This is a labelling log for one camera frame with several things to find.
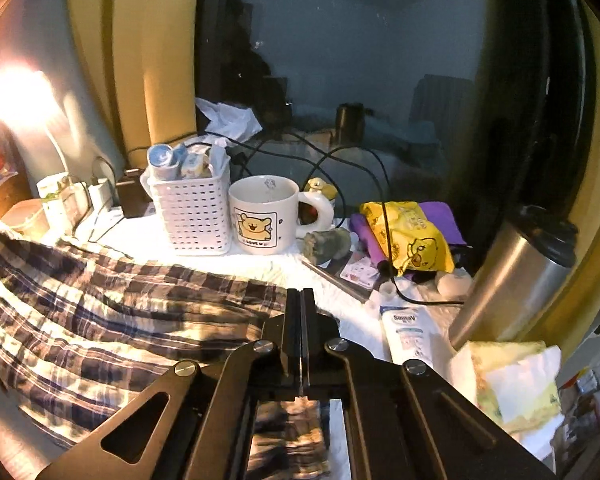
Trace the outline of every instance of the bear cartoon print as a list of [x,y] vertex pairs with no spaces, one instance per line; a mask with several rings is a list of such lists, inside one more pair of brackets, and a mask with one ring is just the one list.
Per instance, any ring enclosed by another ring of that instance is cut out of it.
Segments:
[[275,247],[278,244],[276,213],[252,213],[234,208],[238,241],[252,247]]

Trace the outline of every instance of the charger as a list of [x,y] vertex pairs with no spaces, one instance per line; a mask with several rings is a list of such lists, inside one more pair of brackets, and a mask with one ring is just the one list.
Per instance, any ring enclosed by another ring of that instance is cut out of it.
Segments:
[[111,185],[108,178],[93,179],[89,186],[89,197],[94,211],[109,211],[112,205]]

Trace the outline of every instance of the screw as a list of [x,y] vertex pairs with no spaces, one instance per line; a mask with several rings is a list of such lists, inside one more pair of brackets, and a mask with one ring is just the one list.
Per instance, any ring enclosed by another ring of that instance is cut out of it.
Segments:
[[330,341],[327,341],[327,346],[334,352],[344,352],[349,348],[349,341],[341,337],[335,337]]
[[427,371],[427,365],[420,359],[407,359],[402,366],[411,375],[422,375]]
[[271,341],[266,339],[260,339],[253,344],[253,351],[258,354],[268,354],[275,348],[275,345]]
[[180,361],[176,364],[175,370],[176,375],[180,377],[189,377],[196,371],[196,364],[193,361]]

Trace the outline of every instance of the white plastic basket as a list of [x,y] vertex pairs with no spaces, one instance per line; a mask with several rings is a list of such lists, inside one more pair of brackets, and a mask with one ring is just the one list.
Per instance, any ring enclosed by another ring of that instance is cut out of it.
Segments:
[[229,165],[222,176],[172,182],[149,179],[155,211],[178,254],[224,254],[231,247]]

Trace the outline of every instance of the checkered fabric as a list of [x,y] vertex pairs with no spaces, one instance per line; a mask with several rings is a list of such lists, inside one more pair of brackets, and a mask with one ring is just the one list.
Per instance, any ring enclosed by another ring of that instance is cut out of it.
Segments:
[[[0,379],[65,447],[174,362],[217,362],[258,339],[285,301],[271,283],[138,263],[97,244],[49,247],[0,222]],[[250,480],[328,475],[318,408],[260,406]]]

